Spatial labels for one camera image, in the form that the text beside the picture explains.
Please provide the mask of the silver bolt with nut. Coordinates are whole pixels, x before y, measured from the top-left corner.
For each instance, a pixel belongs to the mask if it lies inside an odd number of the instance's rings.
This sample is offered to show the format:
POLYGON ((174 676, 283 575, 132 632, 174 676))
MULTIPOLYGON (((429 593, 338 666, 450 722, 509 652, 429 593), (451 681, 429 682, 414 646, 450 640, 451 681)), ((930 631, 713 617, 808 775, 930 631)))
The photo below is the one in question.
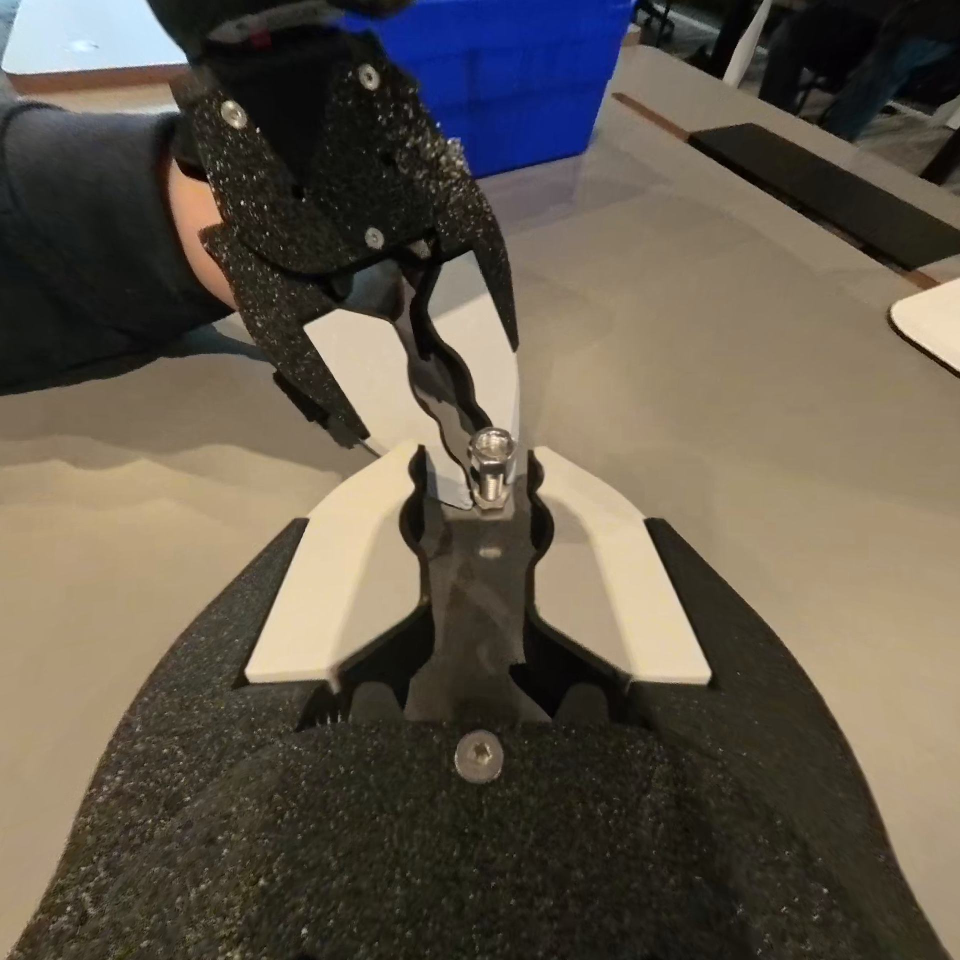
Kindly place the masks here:
POLYGON ((508 430, 487 426, 471 437, 467 450, 471 468, 478 476, 506 476, 517 444, 508 430))

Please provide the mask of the white-based sign stand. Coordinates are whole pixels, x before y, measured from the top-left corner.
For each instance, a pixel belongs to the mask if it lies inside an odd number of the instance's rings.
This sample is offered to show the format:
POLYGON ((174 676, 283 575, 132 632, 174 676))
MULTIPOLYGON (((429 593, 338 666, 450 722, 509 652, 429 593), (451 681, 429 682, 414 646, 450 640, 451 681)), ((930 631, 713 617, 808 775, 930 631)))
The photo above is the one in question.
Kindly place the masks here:
POLYGON ((889 324, 917 352, 959 376, 958 278, 895 302, 889 324))

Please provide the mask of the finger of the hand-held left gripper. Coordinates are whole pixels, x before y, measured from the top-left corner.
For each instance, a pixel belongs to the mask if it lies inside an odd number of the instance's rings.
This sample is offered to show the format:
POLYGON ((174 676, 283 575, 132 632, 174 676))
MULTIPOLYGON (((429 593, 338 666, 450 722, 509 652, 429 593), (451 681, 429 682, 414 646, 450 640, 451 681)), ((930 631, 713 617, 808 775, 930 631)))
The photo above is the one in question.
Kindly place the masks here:
POLYGON ((376 455, 405 441, 424 447, 430 496, 472 510, 466 473, 413 389, 409 356, 390 320, 335 309, 307 322, 303 331, 365 426, 364 447, 376 455))
POLYGON ((507 430, 521 446, 521 385, 518 356, 479 268, 467 251, 439 267, 426 305, 440 346, 455 359, 431 359, 421 397, 438 420, 454 459, 470 464, 470 437, 482 426, 507 430))

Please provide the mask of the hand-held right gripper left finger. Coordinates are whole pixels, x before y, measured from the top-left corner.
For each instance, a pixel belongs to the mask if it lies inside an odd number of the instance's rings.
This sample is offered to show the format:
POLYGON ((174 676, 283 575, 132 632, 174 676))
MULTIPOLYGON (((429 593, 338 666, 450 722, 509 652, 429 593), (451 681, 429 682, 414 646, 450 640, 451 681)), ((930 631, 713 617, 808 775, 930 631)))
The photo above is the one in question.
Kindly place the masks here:
POLYGON ((308 513, 248 683, 345 683, 378 642, 429 614, 425 484, 426 452, 403 440, 308 513))

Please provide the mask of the large blue plastic bin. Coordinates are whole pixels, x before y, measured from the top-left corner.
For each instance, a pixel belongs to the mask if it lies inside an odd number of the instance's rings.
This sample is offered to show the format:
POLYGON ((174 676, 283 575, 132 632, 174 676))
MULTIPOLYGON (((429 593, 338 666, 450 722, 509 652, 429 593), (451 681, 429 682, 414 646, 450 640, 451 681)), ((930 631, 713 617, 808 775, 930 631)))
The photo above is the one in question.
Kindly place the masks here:
POLYGON ((475 179, 587 149, 631 20, 630 1, 420 1, 348 14, 418 83, 475 179))

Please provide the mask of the person's left forearm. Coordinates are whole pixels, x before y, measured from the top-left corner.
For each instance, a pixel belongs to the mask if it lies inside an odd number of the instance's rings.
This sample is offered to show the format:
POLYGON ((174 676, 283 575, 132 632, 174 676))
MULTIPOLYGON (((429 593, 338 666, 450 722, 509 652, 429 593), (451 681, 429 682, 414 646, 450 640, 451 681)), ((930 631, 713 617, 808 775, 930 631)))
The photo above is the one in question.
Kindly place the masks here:
POLYGON ((111 376, 236 310, 175 113, 2 102, 2 395, 111 376))

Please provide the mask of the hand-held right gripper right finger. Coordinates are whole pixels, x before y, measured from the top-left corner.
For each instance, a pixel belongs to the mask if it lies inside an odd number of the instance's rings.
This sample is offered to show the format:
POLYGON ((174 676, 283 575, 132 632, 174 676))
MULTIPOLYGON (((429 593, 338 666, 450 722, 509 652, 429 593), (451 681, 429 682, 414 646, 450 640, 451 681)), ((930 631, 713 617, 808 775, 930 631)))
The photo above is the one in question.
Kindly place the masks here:
POLYGON ((527 477, 532 624, 615 677, 707 686, 712 669, 644 513, 548 447, 531 450, 527 477))

